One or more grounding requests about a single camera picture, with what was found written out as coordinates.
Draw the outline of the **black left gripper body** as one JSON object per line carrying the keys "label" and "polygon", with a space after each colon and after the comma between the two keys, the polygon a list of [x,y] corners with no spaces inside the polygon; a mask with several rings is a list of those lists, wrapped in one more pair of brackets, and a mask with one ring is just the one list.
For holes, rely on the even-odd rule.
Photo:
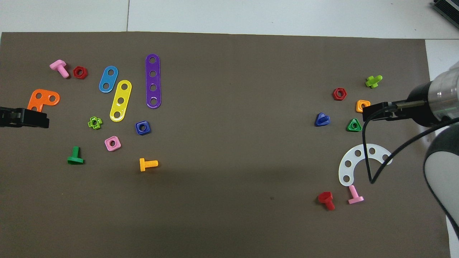
{"label": "black left gripper body", "polygon": [[0,107],[0,127],[23,127],[22,108]]}

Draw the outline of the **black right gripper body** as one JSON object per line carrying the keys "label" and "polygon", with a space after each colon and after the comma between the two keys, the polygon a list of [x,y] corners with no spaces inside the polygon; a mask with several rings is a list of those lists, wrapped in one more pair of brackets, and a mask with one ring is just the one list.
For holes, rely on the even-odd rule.
{"label": "black right gripper body", "polygon": [[424,101],[424,105],[401,108],[393,113],[390,121],[413,119],[413,121],[423,127],[438,125],[441,121],[434,116],[428,101],[430,86],[431,82],[417,86],[411,91],[406,100],[393,102],[393,104],[399,105],[415,101]]}

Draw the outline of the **blue triangle toy screw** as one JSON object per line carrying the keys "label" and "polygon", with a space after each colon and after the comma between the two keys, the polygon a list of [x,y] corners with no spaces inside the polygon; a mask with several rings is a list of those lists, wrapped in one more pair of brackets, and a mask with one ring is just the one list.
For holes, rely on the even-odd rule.
{"label": "blue triangle toy screw", "polygon": [[320,112],[317,114],[314,125],[316,127],[322,127],[322,126],[328,125],[330,122],[331,122],[330,116]]}

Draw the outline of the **light green cross toy screw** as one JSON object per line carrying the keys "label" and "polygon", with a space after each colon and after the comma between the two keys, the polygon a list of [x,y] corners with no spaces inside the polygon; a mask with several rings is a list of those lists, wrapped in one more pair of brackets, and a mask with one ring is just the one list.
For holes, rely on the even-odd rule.
{"label": "light green cross toy screw", "polygon": [[378,86],[378,83],[383,79],[382,75],[377,75],[377,76],[369,76],[366,78],[366,87],[370,87],[374,89],[375,87]]}

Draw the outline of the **green triangle toy nut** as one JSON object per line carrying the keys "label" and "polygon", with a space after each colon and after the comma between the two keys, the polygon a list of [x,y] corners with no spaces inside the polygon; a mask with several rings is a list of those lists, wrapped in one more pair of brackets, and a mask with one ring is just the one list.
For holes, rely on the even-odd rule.
{"label": "green triangle toy nut", "polygon": [[346,131],[349,131],[349,132],[360,132],[362,131],[362,129],[363,127],[361,123],[356,118],[351,119],[349,124],[346,126]]}

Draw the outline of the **dark green toy screw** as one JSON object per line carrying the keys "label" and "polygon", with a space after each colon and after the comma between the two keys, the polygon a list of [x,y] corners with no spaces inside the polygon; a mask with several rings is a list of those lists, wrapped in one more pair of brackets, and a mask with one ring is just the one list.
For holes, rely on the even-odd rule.
{"label": "dark green toy screw", "polygon": [[67,158],[67,163],[68,164],[84,164],[85,160],[79,157],[79,147],[74,146],[72,148],[72,154]]}

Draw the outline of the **pink toy screw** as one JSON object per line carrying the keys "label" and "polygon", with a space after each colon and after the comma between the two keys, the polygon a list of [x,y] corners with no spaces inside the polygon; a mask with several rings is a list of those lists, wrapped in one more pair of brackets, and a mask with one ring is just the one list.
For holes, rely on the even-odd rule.
{"label": "pink toy screw", "polygon": [[70,74],[66,70],[67,63],[63,60],[56,60],[49,65],[50,69],[59,72],[63,78],[69,78]]}
{"label": "pink toy screw", "polygon": [[364,198],[358,194],[354,185],[349,186],[349,191],[351,193],[351,199],[348,200],[349,204],[356,204],[358,202],[364,201]]}

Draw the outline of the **pink square toy nut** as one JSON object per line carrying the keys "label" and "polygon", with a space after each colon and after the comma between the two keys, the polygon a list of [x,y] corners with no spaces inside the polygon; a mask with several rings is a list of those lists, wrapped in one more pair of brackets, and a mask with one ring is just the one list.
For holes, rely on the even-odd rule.
{"label": "pink square toy nut", "polygon": [[121,142],[119,141],[117,136],[105,139],[104,144],[109,152],[113,152],[121,147]]}

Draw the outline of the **red hexagon toy screw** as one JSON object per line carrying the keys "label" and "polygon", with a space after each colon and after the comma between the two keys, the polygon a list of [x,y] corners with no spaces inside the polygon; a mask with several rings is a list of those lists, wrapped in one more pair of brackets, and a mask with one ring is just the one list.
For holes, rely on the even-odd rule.
{"label": "red hexagon toy screw", "polygon": [[333,195],[330,191],[322,192],[318,195],[317,199],[320,204],[323,204],[329,211],[335,210],[333,202]]}

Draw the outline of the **orange toy screw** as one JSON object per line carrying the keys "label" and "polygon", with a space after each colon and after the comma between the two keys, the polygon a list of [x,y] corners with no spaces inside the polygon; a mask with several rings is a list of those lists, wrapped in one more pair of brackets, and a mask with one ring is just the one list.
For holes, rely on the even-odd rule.
{"label": "orange toy screw", "polygon": [[157,160],[146,161],[144,158],[139,159],[139,169],[141,172],[145,172],[146,168],[155,168],[159,166]]}

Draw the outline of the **white curved five-hole strip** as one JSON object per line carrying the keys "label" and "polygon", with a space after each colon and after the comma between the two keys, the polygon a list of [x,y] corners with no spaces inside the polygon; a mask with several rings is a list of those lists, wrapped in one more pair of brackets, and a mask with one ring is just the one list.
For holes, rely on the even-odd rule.
{"label": "white curved five-hole strip", "polygon": [[[375,144],[366,144],[367,156],[369,159],[378,161],[380,164],[391,154],[387,149]],[[350,186],[354,183],[354,169],[356,165],[365,159],[364,145],[360,144],[349,149],[342,157],[338,167],[338,178],[343,186]]]}

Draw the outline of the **blue two-hole strip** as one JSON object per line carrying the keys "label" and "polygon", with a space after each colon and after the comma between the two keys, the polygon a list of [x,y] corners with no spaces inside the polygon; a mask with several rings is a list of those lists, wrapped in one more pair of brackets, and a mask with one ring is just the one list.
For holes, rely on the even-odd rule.
{"label": "blue two-hole strip", "polygon": [[110,93],[115,86],[118,73],[119,71],[115,66],[106,67],[99,82],[99,91],[105,94]]}

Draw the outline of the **yellow three-hole strip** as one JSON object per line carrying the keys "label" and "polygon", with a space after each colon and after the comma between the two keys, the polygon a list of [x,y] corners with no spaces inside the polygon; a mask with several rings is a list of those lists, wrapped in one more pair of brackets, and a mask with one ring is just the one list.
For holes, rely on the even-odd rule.
{"label": "yellow three-hole strip", "polygon": [[111,121],[121,122],[124,119],[131,91],[132,84],[129,80],[121,80],[118,83],[109,113]]}

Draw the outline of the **grey ribbed device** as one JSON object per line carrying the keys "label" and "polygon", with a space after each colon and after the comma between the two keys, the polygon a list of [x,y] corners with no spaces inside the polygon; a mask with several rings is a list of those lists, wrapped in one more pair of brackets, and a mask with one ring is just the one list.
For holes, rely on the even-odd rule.
{"label": "grey ribbed device", "polygon": [[433,0],[432,7],[459,28],[459,0]]}

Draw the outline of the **purple four-hole strip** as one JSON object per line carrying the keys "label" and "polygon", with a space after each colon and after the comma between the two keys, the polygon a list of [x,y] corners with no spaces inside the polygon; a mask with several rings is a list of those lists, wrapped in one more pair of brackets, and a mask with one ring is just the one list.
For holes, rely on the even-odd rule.
{"label": "purple four-hole strip", "polygon": [[157,109],[162,102],[161,64],[157,54],[149,54],[145,59],[146,104]]}

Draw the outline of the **brown table mat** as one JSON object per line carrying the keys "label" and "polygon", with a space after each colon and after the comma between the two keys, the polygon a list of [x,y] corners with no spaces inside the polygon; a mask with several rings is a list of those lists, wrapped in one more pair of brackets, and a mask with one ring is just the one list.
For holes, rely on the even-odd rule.
{"label": "brown table mat", "polygon": [[[152,53],[157,109],[146,104]],[[69,78],[50,69],[56,60]],[[108,66],[119,73],[105,94]],[[132,91],[113,122],[121,80]],[[362,142],[346,131],[361,119],[357,100],[402,100],[429,80],[419,39],[3,33],[0,106],[25,107],[36,89],[60,101],[43,108],[47,129],[0,128],[0,258],[449,258],[445,215],[423,179],[428,138],[373,185],[360,162],[360,203],[348,203],[338,177]],[[338,87],[343,101],[332,96]],[[316,127],[320,112],[331,122]],[[137,134],[141,121],[151,133]],[[121,147],[109,152],[113,136]],[[67,163],[74,146],[84,164]],[[141,172],[140,158],[159,166]],[[333,211],[318,202],[325,191]]]}

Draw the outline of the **orange angle bracket plate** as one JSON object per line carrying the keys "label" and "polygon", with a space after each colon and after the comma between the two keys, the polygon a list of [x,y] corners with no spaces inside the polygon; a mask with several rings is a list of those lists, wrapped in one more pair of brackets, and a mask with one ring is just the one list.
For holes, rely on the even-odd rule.
{"label": "orange angle bracket plate", "polygon": [[55,106],[59,101],[59,93],[51,90],[36,89],[30,96],[27,109],[41,112],[45,105]]}

